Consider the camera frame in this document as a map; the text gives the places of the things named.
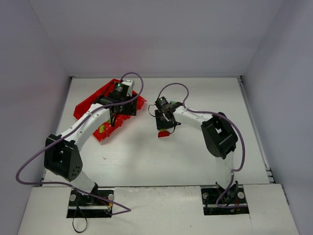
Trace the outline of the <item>green curved lego piece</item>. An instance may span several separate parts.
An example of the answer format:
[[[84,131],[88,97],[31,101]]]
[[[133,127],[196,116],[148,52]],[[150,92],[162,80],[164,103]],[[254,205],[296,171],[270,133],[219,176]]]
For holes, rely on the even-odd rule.
[[[105,131],[105,126],[102,124],[100,127],[99,127],[99,133],[103,133]]]

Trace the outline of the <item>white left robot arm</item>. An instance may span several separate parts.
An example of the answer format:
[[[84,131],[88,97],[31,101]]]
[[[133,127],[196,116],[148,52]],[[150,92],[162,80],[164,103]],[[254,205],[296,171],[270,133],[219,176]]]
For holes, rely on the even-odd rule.
[[[46,145],[50,145],[68,135],[72,130],[75,131],[45,151],[44,167],[85,193],[97,195],[98,185],[83,171],[80,156],[83,145],[103,123],[113,120],[115,115],[136,114],[136,99],[127,104],[101,108],[104,105],[124,103],[136,96],[133,94],[134,81],[125,80],[113,84],[113,91],[107,95],[99,95],[74,125],[58,136],[49,135],[45,142]]]

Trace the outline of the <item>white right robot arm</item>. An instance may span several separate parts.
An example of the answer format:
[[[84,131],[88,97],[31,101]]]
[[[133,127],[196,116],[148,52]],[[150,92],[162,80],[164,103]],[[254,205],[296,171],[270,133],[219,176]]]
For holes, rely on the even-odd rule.
[[[171,134],[169,129],[175,129],[181,124],[201,131],[207,150],[215,157],[216,185],[221,189],[231,187],[235,182],[232,169],[238,137],[230,123],[221,118],[223,113],[216,116],[190,112],[181,102],[170,103],[165,97],[157,98],[155,106],[158,137],[169,136]]]

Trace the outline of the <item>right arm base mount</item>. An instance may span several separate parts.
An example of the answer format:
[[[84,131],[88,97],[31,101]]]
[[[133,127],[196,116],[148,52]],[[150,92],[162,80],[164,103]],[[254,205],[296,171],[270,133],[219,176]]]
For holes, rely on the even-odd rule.
[[[203,205],[203,214],[209,215],[238,215],[238,214],[249,214],[249,208],[246,201],[246,196],[243,186],[232,193],[232,195],[225,195],[218,204],[216,201],[223,190],[219,190],[213,187],[201,188],[201,199]]]

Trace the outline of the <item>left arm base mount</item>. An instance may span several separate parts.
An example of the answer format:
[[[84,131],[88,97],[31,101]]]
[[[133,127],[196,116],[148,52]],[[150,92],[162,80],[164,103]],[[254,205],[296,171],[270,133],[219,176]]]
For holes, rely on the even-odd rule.
[[[111,218],[112,204],[71,190],[67,218]]]

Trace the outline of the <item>red green cyan brick tower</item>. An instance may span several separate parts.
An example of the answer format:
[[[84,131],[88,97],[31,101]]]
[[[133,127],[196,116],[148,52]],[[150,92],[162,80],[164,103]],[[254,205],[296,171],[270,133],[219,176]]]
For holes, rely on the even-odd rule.
[[[170,132],[169,131],[167,131],[167,130],[165,130],[165,131],[159,131],[159,133],[158,133],[158,137],[159,138],[163,138],[163,137],[168,137],[168,136],[170,136]]]

